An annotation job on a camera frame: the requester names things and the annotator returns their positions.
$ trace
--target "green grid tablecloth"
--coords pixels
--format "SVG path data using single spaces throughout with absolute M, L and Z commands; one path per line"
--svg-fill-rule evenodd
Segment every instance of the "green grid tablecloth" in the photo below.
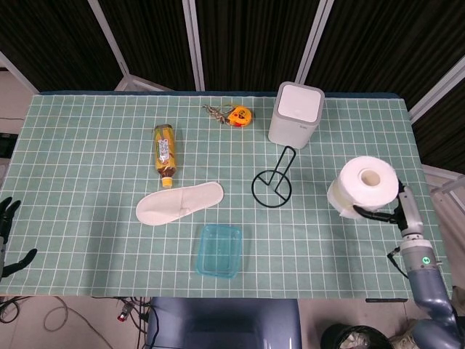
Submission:
M 402 100 L 326 99 L 311 143 L 297 151 L 291 200 L 258 205 L 251 181 L 272 169 L 283 147 L 267 139 L 274 97 L 35 96 L 2 198 L 23 203 L 7 263 L 36 247 L 31 266 L 1 281 L 7 294 L 178 297 L 408 297 L 408 282 L 386 253 L 394 226 L 340 218 L 326 199 L 353 157 L 389 162 L 416 194 L 425 236 L 445 252 Z M 248 106 L 246 128 L 219 124 L 203 104 Z M 161 189 L 152 130 L 171 124 L 177 140 L 174 187 L 219 182 L 217 206 L 165 226 L 142 225 L 137 202 Z M 232 279 L 195 271 L 201 228 L 243 230 L 240 272 Z M 445 273 L 446 281 L 450 277 Z

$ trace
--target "floor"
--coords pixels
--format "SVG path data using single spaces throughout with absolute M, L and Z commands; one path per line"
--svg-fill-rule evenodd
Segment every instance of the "floor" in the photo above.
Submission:
M 9 72 L 0 71 L 0 132 L 18 133 L 32 94 Z M 64 297 L 69 307 L 81 313 L 115 348 L 136 348 L 137 330 L 132 322 L 119 322 L 116 317 L 122 304 L 116 300 L 96 300 L 91 297 Z M 20 315 L 11 324 L 0 326 L 4 349 L 19 348 L 107 348 L 75 313 L 69 313 L 66 324 L 56 332 L 46 332 L 44 318 L 60 306 L 53 297 L 34 297 L 23 301 Z M 424 314 L 411 301 L 407 303 L 365 303 L 363 300 L 300 300 L 302 344 L 304 349 L 319 348 L 324 329 L 334 323 L 366 324 L 390 337 L 403 329 L 409 318 Z M 62 310 L 47 318 L 49 328 L 59 326 Z

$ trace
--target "toilet paper roll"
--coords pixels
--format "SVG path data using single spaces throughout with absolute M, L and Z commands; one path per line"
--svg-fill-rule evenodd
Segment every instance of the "toilet paper roll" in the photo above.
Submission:
M 387 162 L 372 156 L 360 156 L 347 162 L 328 189 L 328 201 L 342 217 L 361 216 L 353 205 L 376 211 L 393 201 L 399 191 L 395 170 Z

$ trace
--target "black trash bin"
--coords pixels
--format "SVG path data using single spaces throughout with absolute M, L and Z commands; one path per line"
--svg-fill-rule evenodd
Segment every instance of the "black trash bin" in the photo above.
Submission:
M 377 329 L 369 326 L 343 324 L 334 324 L 324 331 L 323 336 L 321 336 L 321 349 L 339 349 L 353 332 L 366 334 L 370 341 L 370 349 L 393 349 L 389 339 Z

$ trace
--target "tape measure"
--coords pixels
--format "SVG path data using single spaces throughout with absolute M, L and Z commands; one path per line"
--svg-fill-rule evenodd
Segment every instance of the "tape measure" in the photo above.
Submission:
M 232 109 L 224 113 L 220 108 L 214 108 L 210 105 L 202 105 L 211 116 L 222 124 L 229 124 L 234 127 L 245 127 L 252 122 L 252 112 L 243 105 L 233 105 Z

